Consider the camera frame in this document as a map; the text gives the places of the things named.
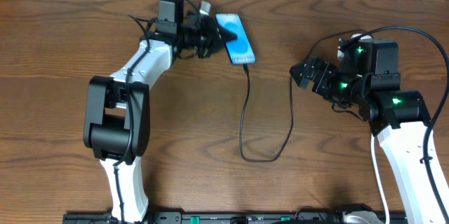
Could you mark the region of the Samsung Galaxy smartphone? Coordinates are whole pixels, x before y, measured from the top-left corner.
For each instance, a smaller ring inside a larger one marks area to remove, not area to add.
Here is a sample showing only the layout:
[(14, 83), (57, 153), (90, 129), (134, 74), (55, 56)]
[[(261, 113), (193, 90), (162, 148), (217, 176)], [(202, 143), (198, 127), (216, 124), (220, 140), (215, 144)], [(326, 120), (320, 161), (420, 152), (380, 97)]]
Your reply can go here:
[(234, 35), (234, 37), (228, 38), (224, 43), (231, 64), (255, 64), (255, 52), (239, 15), (236, 13), (218, 13), (215, 17), (219, 27)]

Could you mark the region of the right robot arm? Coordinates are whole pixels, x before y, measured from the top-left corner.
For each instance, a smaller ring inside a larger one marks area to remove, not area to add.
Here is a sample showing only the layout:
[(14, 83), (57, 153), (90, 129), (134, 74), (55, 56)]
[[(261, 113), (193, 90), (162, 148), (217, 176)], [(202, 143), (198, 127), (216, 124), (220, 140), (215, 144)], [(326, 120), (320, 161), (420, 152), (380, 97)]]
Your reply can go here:
[(387, 156), (409, 223), (448, 222), (448, 183), (434, 149), (433, 117), (419, 91), (401, 89), (398, 44), (368, 35), (340, 44), (339, 65), (308, 57), (296, 84), (341, 108), (357, 107)]

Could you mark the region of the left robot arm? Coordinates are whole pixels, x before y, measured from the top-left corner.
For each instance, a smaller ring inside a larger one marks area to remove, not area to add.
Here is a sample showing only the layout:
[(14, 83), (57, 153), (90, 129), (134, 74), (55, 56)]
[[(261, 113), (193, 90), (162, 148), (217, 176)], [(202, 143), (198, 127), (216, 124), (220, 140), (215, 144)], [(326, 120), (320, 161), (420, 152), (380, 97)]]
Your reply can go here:
[(147, 215), (141, 158), (150, 136), (149, 94), (157, 79), (184, 50), (209, 58), (236, 39), (217, 23), (207, 1), (159, 0), (155, 18), (132, 20), (142, 31), (138, 49), (108, 77), (92, 77), (83, 128), (84, 145), (107, 174), (115, 223), (142, 223)]

